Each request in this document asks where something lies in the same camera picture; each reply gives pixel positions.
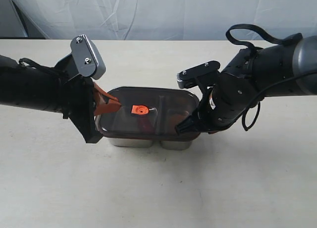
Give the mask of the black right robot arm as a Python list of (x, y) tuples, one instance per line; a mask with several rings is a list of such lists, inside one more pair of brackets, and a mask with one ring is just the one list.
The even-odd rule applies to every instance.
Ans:
[(221, 68), (212, 60), (177, 74), (181, 89), (199, 87), (202, 99), (176, 132), (227, 130), (245, 122), (249, 109), (260, 110), (267, 97), (309, 96), (317, 93), (317, 38), (295, 34), (272, 47), (240, 49)]

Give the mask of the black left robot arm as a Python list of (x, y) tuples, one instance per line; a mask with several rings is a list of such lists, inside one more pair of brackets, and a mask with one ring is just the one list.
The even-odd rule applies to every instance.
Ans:
[(102, 134), (95, 125), (95, 117), (114, 113), (121, 108), (119, 100), (101, 89), (91, 77), (77, 75), (72, 55), (67, 55), (54, 67), (40, 65), (29, 58), (16, 61), (0, 57), (0, 103), (62, 114), (84, 137), (95, 144)]

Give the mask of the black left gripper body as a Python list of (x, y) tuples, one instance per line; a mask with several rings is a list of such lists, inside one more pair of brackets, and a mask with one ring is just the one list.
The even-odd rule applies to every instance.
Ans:
[(70, 119), (86, 143), (97, 143), (103, 137), (95, 126), (93, 80), (79, 74), (71, 54), (61, 59), (55, 70), (60, 72), (59, 101), (64, 119)]

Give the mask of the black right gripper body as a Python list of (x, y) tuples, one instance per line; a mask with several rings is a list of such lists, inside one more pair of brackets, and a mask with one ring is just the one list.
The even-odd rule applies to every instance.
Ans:
[(215, 86), (208, 89), (198, 107), (175, 130), (178, 134), (224, 131), (237, 121), (247, 104), (248, 96), (238, 90)]

